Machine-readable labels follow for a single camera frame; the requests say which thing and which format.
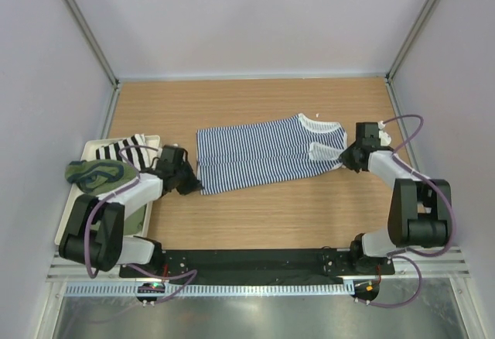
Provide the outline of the blue white striped tank top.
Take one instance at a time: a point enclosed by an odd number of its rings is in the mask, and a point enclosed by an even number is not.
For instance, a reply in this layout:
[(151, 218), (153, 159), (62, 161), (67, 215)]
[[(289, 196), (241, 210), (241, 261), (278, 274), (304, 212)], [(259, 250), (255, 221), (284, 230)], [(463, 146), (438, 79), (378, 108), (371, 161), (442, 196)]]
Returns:
[(300, 113), (248, 125), (200, 129), (197, 172), (202, 195), (319, 176), (341, 167), (347, 132), (338, 122)]

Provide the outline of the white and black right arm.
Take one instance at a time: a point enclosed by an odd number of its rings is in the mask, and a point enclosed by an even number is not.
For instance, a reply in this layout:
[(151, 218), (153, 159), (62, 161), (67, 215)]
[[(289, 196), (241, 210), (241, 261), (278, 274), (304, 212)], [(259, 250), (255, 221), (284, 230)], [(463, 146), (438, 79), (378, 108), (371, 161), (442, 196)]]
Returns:
[(350, 244), (348, 262), (354, 272), (376, 272), (400, 252), (436, 257), (449, 249), (455, 230), (449, 182), (431, 179), (401, 160), (390, 147), (384, 123), (356, 123), (355, 141), (340, 160), (356, 173), (373, 173), (392, 189), (387, 226), (360, 234)]

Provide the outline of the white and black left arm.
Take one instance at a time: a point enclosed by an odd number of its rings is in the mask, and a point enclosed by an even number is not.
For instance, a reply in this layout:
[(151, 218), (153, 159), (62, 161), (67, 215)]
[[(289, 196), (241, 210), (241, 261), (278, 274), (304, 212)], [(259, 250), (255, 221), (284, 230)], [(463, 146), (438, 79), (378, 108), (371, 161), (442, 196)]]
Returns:
[(74, 201), (58, 244), (59, 256), (84, 265), (94, 279), (116, 265), (137, 265), (148, 277), (164, 267), (157, 241), (124, 235), (125, 219), (139, 208), (177, 191), (187, 195), (203, 189), (186, 149), (163, 146), (150, 167), (135, 169), (135, 178), (98, 196), (83, 193)]

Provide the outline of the black white striped tank top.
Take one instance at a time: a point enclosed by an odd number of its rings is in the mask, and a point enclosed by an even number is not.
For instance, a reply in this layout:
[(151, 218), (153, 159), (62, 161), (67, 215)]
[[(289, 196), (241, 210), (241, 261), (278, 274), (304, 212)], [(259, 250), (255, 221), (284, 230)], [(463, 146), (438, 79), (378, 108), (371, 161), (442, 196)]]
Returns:
[(122, 162), (127, 159), (135, 168), (143, 170), (152, 164), (151, 147), (144, 134), (134, 134), (96, 149), (95, 158)]

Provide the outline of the olive green tank top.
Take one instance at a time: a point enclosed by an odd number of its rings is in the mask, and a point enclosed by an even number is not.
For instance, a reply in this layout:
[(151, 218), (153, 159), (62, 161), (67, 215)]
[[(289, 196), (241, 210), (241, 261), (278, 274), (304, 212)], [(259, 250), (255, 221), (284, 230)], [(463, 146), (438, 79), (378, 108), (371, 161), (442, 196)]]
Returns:
[(83, 193), (98, 196), (133, 181), (136, 172), (127, 163), (117, 160), (82, 160), (66, 167), (65, 178)]

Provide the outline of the white plastic tray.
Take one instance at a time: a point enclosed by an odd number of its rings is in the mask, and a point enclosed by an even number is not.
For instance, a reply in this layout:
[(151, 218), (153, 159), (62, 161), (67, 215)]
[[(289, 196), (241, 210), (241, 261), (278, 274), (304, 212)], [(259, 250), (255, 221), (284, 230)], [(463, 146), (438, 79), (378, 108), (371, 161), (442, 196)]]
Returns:
[(87, 142), (81, 158), (70, 162), (65, 169), (65, 179), (71, 188), (55, 244), (60, 244), (72, 207), (80, 195), (100, 196), (130, 183), (136, 178), (136, 170), (152, 166), (160, 144), (159, 136), (144, 134)]

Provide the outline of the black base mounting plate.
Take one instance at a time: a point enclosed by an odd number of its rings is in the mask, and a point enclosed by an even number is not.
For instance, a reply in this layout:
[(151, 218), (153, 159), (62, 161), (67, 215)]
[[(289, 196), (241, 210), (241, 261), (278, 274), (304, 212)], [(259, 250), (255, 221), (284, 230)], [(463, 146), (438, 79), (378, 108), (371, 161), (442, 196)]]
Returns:
[(360, 249), (297, 248), (252, 250), (168, 250), (141, 269), (178, 276), (195, 269), (194, 285), (311, 286), (340, 283), (347, 276), (392, 276), (394, 264)]

